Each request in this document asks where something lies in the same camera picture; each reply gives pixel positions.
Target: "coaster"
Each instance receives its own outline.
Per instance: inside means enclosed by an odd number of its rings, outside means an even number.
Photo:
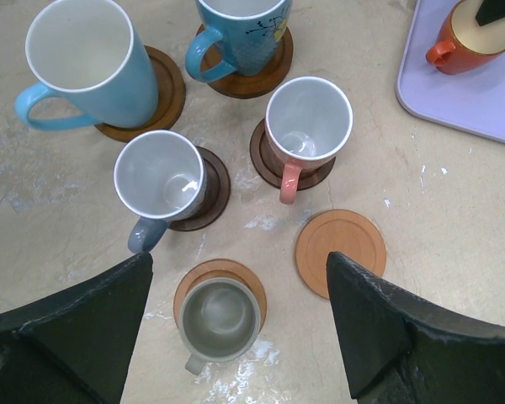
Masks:
[[[204,25],[200,25],[197,35],[204,30]],[[280,41],[279,48],[275,55],[268,62],[266,67],[256,76],[242,76],[232,73],[216,82],[209,82],[208,85],[216,92],[232,98],[255,98],[275,90],[281,84],[290,71],[292,57],[294,56],[294,41],[292,34],[287,28]],[[216,66],[221,61],[221,54],[214,46],[206,52],[202,61],[201,69],[207,70]]]
[[[146,46],[159,87],[159,104],[155,114],[142,127],[118,128],[107,124],[95,125],[104,135],[115,141],[131,141],[149,130],[170,129],[182,114],[185,105],[185,82],[178,66],[167,54]]]
[[[327,255],[339,251],[381,276],[387,252],[378,229],[364,216],[349,210],[329,210],[315,216],[301,230],[295,244],[295,263],[313,292],[329,299]]]
[[[200,230],[213,223],[224,212],[230,198],[230,175],[225,164],[213,152],[197,146],[204,159],[207,185],[202,204],[191,217],[170,223],[174,231]]]
[[[271,150],[268,136],[266,135],[265,120],[262,120],[252,133],[249,153],[251,154],[252,164],[260,177],[275,188],[280,188],[283,182],[284,164]],[[301,171],[297,190],[302,191],[303,189],[312,188],[326,179],[335,165],[335,158],[319,168]]]
[[[178,325],[179,309],[183,304],[187,292],[200,282],[218,277],[237,280],[252,291],[252,294],[256,297],[258,305],[260,306],[260,329],[262,329],[268,313],[268,300],[262,282],[260,282],[258,276],[251,269],[231,259],[213,259],[211,261],[206,261],[191,269],[183,277],[174,295],[173,309],[176,325]]]

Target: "black object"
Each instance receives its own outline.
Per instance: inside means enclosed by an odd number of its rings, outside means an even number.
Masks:
[[[332,252],[327,287],[359,404],[505,404],[505,327],[436,306]]]
[[[117,403],[152,282],[137,254],[0,315],[0,403]]]
[[[482,5],[475,16],[481,27],[503,18],[505,18],[505,0],[482,0]]]

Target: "purple tray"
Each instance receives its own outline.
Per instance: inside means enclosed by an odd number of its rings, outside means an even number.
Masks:
[[[455,0],[418,0],[398,73],[396,96],[408,112],[505,143],[505,54],[449,76],[425,60]]]

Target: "red mug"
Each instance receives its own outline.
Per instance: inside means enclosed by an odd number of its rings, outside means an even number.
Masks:
[[[462,0],[439,31],[427,62],[446,74],[467,72],[505,52],[505,18],[480,27],[475,16],[482,0]]]
[[[266,133],[284,164],[280,201],[295,201],[301,171],[332,160],[350,136],[354,115],[343,90],[319,77],[298,77],[277,88],[266,111]]]

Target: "beige tabletop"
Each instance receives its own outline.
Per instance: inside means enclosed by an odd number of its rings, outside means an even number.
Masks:
[[[35,82],[24,37],[48,0],[0,0],[0,312],[99,274],[128,258],[136,216],[114,191],[124,146],[93,127],[39,132],[13,112]],[[192,80],[185,51],[199,27],[193,0],[122,0],[146,45],[179,65],[187,101],[173,129],[226,163],[232,195],[212,226],[170,232],[152,252],[154,277],[123,403],[351,402],[332,312],[296,273],[293,249],[317,212],[370,218],[385,238],[385,278],[441,306],[505,325],[505,146],[409,115],[395,81],[415,0],[295,0],[288,78],[334,81],[353,105],[354,128],[328,180],[282,205],[256,174],[250,136],[269,95],[223,97]],[[63,100],[40,117],[75,114]],[[173,293],[195,264],[233,258],[268,294],[253,348],[200,377],[172,316]]]

